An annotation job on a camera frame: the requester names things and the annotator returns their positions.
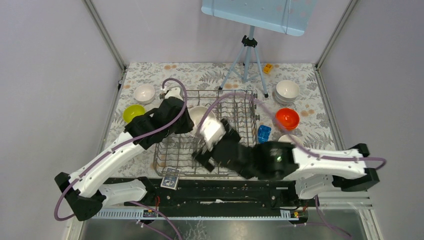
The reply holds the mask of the beige patterned bowl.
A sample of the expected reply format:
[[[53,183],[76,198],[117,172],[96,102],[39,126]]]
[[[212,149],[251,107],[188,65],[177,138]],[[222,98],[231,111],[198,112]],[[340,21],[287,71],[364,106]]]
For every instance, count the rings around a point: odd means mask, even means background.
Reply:
[[[291,143],[291,144],[297,144],[297,145],[304,146],[303,141],[302,141],[299,137],[297,137],[297,136],[295,136],[295,135],[292,135],[292,134],[285,134],[285,135],[282,135],[282,136],[278,139],[278,142],[282,142],[282,143]]]
[[[200,123],[202,117],[204,116],[207,110],[208,110],[208,107],[206,106],[195,106],[188,110],[190,119],[192,120],[194,124],[194,127],[192,131],[190,132],[191,135],[194,135],[196,133],[198,124]]]

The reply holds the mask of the yellow-green bowl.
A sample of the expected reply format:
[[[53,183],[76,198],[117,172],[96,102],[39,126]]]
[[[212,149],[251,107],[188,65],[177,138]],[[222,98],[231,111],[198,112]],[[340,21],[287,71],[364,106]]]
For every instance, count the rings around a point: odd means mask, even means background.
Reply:
[[[122,117],[126,123],[130,123],[135,117],[144,115],[145,113],[146,110],[142,105],[133,104],[123,111]]]

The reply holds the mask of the orange bowl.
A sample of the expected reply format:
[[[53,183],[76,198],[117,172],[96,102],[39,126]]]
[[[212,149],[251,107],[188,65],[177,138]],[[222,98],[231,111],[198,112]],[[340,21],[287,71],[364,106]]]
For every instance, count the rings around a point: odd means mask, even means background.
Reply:
[[[297,128],[298,126],[296,125],[296,126],[289,126],[289,127],[286,127],[286,126],[283,126],[283,125],[280,125],[280,124],[278,124],[277,125],[277,128],[279,129],[279,130],[281,130],[281,131],[294,131],[296,128]]]
[[[279,109],[275,114],[275,118],[278,123],[285,127],[298,126],[300,123],[300,116],[291,108]]]

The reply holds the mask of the white ribbed bowl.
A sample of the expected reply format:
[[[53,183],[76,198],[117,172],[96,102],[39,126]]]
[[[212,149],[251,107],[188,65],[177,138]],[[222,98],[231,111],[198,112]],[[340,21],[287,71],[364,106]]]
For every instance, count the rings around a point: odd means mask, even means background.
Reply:
[[[272,95],[273,95],[274,99],[275,99],[278,103],[280,103],[280,104],[282,104],[282,105],[292,105],[292,104],[295,102],[294,100],[293,100],[293,101],[286,101],[286,100],[282,100],[282,99],[280,99],[280,98],[278,97],[278,95],[277,95],[277,94],[275,94],[275,93],[273,93]]]
[[[292,101],[300,95],[300,87],[291,80],[281,80],[276,84],[275,90],[282,100]]]

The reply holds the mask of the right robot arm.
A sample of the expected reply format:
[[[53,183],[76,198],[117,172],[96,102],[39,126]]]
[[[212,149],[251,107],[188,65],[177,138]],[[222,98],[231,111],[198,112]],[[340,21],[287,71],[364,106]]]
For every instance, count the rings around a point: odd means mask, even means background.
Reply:
[[[293,206],[322,192],[362,192],[380,182],[377,170],[362,160],[368,153],[362,143],[344,151],[306,149],[279,141],[246,146],[228,121],[210,117],[197,126],[195,136],[203,138],[205,146],[192,156],[208,171],[215,168],[213,160],[244,179],[292,182],[294,188],[286,198]]]

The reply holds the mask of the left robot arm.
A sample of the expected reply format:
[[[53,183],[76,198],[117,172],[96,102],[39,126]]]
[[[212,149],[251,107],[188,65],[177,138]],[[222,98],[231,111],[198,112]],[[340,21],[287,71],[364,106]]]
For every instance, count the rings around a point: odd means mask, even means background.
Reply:
[[[54,218],[63,221],[58,211],[62,200],[72,210],[71,217],[86,221],[103,207],[130,201],[148,206],[155,200],[155,192],[141,180],[106,184],[121,166],[137,155],[160,143],[168,135],[185,134],[194,127],[182,97],[169,96],[159,107],[135,116],[114,142],[85,166],[73,173],[60,172],[54,181],[61,191],[54,209]]]

